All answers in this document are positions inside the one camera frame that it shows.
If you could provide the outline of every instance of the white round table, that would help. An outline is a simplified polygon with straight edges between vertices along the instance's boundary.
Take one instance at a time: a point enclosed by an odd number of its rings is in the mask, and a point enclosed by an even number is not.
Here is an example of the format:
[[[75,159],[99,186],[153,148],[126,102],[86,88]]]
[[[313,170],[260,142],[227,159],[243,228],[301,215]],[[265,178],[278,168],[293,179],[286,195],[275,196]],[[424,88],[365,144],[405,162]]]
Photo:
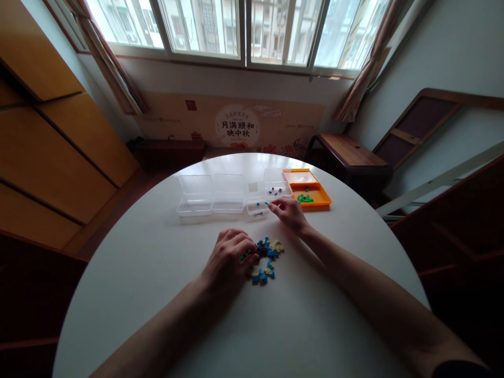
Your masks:
[[[88,377],[203,269],[218,233],[244,229],[279,239],[276,278],[247,284],[221,323],[178,365],[181,377],[404,377],[408,370],[300,241],[270,212],[180,218],[180,174],[240,173],[262,181],[265,167],[310,168],[332,199],[306,212],[316,229],[394,279],[428,307],[418,275],[385,222],[328,173],[295,159],[234,154],[168,177],[114,225],[75,291],[61,332],[54,377]]]

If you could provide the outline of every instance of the window frame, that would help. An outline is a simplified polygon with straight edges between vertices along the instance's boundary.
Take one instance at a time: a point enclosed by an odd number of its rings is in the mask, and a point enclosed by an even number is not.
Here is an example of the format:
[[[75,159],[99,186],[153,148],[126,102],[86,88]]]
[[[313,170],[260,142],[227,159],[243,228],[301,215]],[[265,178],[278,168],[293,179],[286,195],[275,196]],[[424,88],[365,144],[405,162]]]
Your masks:
[[[44,0],[46,5],[48,5],[53,14],[58,18],[61,27],[66,32],[66,35],[79,53],[89,53],[89,49],[84,41],[82,34],[80,33],[79,27],[75,22],[73,15],[68,10],[64,4],[64,0]],[[306,76],[325,76],[325,77],[337,77],[345,79],[354,79],[360,70],[356,69],[342,69],[342,68],[330,68],[330,67],[320,67],[315,66],[315,57],[317,56],[317,51],[320,44],[320,39],[322,37],[322,31],[324,23],[326,22],[326,16],[329,9],[330,0],[322,0],[322,5],[320,8],[320,14],[317,20],[315,33],[313,36],[313,41],[308,54],[308,60],[306,66],[295,66],[295,65],[285,65],[285,64],[268,64],[259,63],[251,61],[251,42],[252,42],[252,3],[254,0],[238,0],[237,7],[235,9],[236,17],[236,33],[237,42],[239,43],[238,57],[232,57],[229,55],[222,55],[218,57],[213,54],[208,54],[205,52],[191,52],[191,51],[180,51],[172,47],[169,38],[167,20],[164,17],[163,10],[163,0],[149,0],[152,8],[152,14],[154,15],[155,24],[159,30],[161,36],[161,41],[163,42],[164,48],[157,48],[154,46],[135,46],[127,45],[122,43],[108,42],[114,54],[119,57],[134,57],[134,58],[147,58],[156,60],[165,60],[168,62],[176,63],[189,63],[189,64],[200,64],[208,66],[221,66],[221,67],[233,67],[250,69],[255,71],[267,71],[267,72],[278,72],[287,74],[302,74]],[[276,0],[264,0],[263,4],[275,5]],[[296,0],[289,1],[289,10],[287,13],[287,24],[286,30],[292,29],[292,22],[294,16],[294,10],[296,6]],[[224,41],[227,43],[227,31],[224,31]],[[287,60],[290,47],[290,36],[292,33],[286,33],[283,45],[283,60]],[[270,33],[270,43],[273,43],[273,38],[276,34]],[[261,41],[258,46],[262,48],[263,45],[263,35],[261,35]]]

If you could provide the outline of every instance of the small building block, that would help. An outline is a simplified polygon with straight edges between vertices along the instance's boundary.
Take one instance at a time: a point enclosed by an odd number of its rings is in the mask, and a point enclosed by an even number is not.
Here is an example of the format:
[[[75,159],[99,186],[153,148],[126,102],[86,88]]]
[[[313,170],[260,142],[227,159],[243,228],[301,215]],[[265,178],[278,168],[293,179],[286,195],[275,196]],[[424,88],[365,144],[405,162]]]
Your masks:
[[[259,270],[259,279],[261,280],[261,282],[267,282],[268,281],[268,277],[266,277],[266,275],[264,274],[264,272],[263,272],[262,269]]]

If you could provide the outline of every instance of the window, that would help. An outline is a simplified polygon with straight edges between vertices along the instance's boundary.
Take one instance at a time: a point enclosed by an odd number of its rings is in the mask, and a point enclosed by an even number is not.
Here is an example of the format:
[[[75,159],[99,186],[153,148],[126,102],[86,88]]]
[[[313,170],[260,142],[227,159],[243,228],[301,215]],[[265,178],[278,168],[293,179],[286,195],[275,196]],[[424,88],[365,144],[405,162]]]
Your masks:
[[[85,1],[118,54],[347,77],[364,65],[390,2]],[[76,45],[84,46],[64,0],[48,3],[63,14]]]

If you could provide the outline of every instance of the black sleeve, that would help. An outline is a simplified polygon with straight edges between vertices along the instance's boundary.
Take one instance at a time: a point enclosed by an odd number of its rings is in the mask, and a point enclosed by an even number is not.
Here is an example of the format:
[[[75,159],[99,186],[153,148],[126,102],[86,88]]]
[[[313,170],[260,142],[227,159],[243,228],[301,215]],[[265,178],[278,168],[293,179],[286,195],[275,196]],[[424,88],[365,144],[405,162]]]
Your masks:
[[[494,378],[486,367],[469,361],[446,361],[439,365],[432,378]]]

